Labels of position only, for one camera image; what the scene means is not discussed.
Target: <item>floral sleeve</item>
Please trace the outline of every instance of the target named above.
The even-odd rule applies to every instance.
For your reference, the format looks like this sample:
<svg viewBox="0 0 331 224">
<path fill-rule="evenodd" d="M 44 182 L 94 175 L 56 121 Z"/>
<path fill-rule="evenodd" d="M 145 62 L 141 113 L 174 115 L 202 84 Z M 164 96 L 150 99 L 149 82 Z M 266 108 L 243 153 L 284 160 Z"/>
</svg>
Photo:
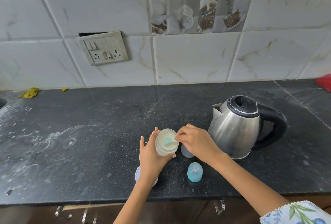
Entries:
<svg viewBox="0 0 331 224">
<path fill-rule="evenodd" d="M 260 219 L 262 224 L 331 224 L 331 215 L 310 201 L 292 202 Z"/>
</svg>

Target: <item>black kettle lid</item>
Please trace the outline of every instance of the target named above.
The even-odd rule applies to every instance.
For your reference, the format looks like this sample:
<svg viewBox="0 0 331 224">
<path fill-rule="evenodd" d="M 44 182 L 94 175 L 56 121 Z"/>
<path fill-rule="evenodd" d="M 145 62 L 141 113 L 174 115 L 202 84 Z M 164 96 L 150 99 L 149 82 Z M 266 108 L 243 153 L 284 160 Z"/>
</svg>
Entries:
<svg viewBox="0 0 331 224">
<path fill-rule="evenodd" d="M 247 96 L 237 95 L 228 100 L 229 109 L 242 117 L 252 118 L 259 116 L 258 103 Z"/>
</svg>

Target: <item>kettle handle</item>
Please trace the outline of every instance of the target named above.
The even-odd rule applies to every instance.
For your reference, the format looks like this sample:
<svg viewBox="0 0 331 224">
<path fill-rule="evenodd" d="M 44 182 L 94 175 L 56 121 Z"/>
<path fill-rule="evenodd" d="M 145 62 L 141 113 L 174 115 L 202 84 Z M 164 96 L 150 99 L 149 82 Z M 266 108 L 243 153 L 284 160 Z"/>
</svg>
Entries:
<svg viewBox="0 0 331 224">
<path fill-rule="evenodd" d="M 262 120 L 261 130 L 263 127 L 264 120 L 273 122 L 274 125 L 270 133 L 255 142 L 252 148 L 254 150 L 266 147 L 279 140 L 284 135 L 288 126 L 286 117 L 281 111 L 275 110 L 274 108 L 262 104 L 258 104 L 258 109 Z"/>
</svg>

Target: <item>power socket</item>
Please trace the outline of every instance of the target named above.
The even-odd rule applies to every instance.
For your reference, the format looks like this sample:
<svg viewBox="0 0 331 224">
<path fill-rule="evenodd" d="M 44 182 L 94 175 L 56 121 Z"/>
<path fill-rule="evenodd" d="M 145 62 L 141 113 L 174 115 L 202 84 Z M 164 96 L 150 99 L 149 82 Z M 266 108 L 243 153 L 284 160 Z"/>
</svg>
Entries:
<svg viewBox="0 0 331 224">
<path fill-rule="evenodd" d="M 91 65 L 128 61 L 120 31 L 77 38 Z"/>
</svg>

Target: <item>red cloth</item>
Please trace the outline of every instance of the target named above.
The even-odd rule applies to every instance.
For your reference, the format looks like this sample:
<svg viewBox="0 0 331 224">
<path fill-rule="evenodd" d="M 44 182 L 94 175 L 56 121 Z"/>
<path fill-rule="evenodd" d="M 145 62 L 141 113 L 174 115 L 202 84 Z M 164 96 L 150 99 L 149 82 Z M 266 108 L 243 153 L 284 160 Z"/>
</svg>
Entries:
<svg viewBox="0 0 331 224">
<path fill-rule="evenodd" d="M 316 80 L 316 84 L 324 88 L 328 92 L 331 92 L 331 74 L 326 74 L 325 76 L 318 78 Z"/>
</svg>

